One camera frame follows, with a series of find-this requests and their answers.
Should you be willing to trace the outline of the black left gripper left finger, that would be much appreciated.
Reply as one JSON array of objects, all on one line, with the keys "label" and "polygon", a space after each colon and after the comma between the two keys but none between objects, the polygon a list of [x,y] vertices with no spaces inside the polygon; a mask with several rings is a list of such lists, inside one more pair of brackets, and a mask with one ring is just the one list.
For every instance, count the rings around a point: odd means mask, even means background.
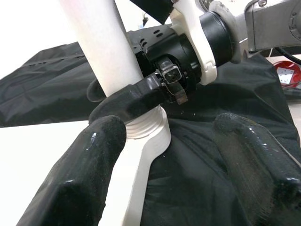
[{"label": "black left gripper left finger", "polygon": [[98,225],[125,142],[126,127],[119,117],[90,123],[53,165],[17,225]]}]

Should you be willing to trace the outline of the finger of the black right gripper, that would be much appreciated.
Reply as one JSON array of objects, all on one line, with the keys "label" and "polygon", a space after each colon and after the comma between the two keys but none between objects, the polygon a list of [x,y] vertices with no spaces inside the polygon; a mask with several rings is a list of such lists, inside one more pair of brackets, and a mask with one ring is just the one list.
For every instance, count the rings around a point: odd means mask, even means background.
[{"label": "finger of the black right gripper", "polygon": [[101,102],[106,95],[97,79],[94,79],[87,88],[87,98],[91,102]]},{"label": "finger of the black right gripper", "polygon": [[91,124],[99,118],[114,115],[127,124],[164,101],[165,87],[162,80],[157,76],[148,76],[105,98],[91,112],[88,121]]}]

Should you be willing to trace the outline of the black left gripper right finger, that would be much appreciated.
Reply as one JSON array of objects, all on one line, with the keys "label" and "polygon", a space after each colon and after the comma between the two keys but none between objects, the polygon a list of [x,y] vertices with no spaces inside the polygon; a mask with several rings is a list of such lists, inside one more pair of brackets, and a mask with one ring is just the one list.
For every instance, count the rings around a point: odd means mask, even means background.
[{"label": "black left gripper right finger", "polygon": [[301,224],[301,163],[262,125],[232,113],[213,122],[215,141],[252,226]]}]

